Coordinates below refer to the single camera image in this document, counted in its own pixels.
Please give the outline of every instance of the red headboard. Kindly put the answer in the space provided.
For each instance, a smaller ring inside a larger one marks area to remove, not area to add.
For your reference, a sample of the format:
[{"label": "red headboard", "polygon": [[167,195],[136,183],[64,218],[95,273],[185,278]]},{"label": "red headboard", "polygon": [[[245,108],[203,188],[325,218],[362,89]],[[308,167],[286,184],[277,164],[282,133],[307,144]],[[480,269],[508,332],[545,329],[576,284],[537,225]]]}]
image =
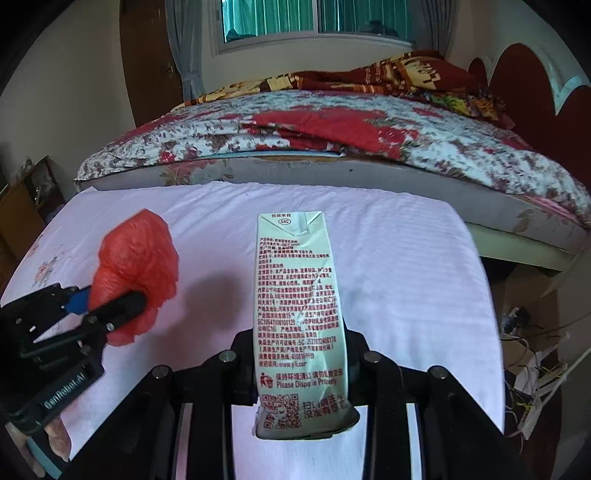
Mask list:
[{"label": "red headboard", "polygon": [[[474,59],[469,70],[486,80],[481,59]],[[513,130],[591,190],[591,88],[575,89],[556,115],[544,66],[532,50],[517,43],[503,52],[490,89],[506,102]]]}]

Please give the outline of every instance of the floral pattern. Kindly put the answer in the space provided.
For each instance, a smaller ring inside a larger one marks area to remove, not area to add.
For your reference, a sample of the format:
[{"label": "floral pattern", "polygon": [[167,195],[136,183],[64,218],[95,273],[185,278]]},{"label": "floral pattern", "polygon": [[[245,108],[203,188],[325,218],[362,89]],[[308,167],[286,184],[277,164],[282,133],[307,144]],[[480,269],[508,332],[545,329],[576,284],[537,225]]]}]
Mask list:
[{"label": "floral pattern", "polygon": [[378,156],[504,193],[544,197],[591,226],[585,187],[517,134],[431,105],[350,92],[286,90],[183,107],[91,155],[76,180],[259,150]]},{"label": "floral pattern", "polygon": [[33,281],[33,288],[39,289],[47,286],[47,282],[53,273],[53,268],[57,263],[57,257],[53,257],[51,260],[43,262],[39,265],[37,273],[35,273],[35,279]]}]

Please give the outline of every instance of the mattress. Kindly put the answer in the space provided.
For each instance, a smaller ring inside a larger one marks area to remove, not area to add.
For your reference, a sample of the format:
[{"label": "mattress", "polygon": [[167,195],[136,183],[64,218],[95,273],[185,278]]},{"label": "mattress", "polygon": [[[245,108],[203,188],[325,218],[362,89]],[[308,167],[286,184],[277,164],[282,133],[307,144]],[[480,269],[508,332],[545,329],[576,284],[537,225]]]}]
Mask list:
[{"label": "mattress", "polygon": [[[444,202],[383,190],[255,183],[91,188],[48,225],[2,304],[56,282],[91,283],[104,235],[143,208],[168,222],[180,257],[178,293],[151,331],[133,344],[105,348],[104,376],[63,412],[73,455],[151,367],[201,364],[252,327],[256,217],[290,210],[325,213],[348,327],[399,365],[423,371],[444,365],[502,429],[502,355],[488,283],[465,224]],[[68,317],[53,332],[77,321]],[[236,477],[358,479],[365,413],[331,439],[271,442],[252,435],[255,407],[234,407]],[[184,458],[181,448],[178,478]]]},{"label": "mattress", "polygon": [[[232,154],[125,170],[80,182],[79,186],[82,189],[93,186],[98,190],[119,190],[205,184],[215,180],[346,186],[412,193],[449,203],[466,223],[524,236],[572,255],[580,253],[588,238],[587,230],[574,215],[542,197],[508,195],[419,168],[353,155],[341,157],[297,151],[280,155],[271,152]],[[511,254],[506,260],[516,261]],[[518,262],[525,260],[525,257],[517,258]]]}]

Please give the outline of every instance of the wall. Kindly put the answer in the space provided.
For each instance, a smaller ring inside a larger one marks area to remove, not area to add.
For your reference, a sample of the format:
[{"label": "wall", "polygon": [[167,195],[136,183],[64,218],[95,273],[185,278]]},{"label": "wall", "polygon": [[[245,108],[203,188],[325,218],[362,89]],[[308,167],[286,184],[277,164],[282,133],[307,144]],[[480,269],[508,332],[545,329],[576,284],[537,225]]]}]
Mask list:
[{"label": "wall", "polygon": [[458,0],[450,62],[467,69],[480,57],[488,78],[503,51],[513,43],[531,48],[544,65],[557,110],[568,95],[589,79],[564,41],[522,0]]},{"label": "wall", "polygon": [[119,0],[77,0],[33,44],[0,96],[7,176],[49,155],[66,198],[80,163],[135,128],[119,45]]},{"label": "wall", "polygon": [[203,2],[202,78],[206,92],[242,80],[300,70],[349,70],[412,50],[408,44],[349,38],[298,38],[214,55]]},{"label": "wall", "polygon": [[[560,344],[558,353],[572,364],[591,347],[591,243],[574,265],[556,279],[560,324],[577,323],[565,328],[568,339]],[[562,386],[563,408],[560,442],[554,466],[557,479],[575,458],[591,433],[591,355],[569,375]]]}]

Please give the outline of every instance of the wooden door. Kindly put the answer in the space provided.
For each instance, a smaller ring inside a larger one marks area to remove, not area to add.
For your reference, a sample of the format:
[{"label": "wooden door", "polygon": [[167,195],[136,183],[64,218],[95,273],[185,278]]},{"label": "wooden door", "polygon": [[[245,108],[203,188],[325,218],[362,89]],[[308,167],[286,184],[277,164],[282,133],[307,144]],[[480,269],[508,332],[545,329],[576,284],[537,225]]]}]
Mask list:
[{"label": "wooden door", "polygon": [[139,127],[183,101],[168,45],[164,0],[121,0],[119,28],[127,93]]}]

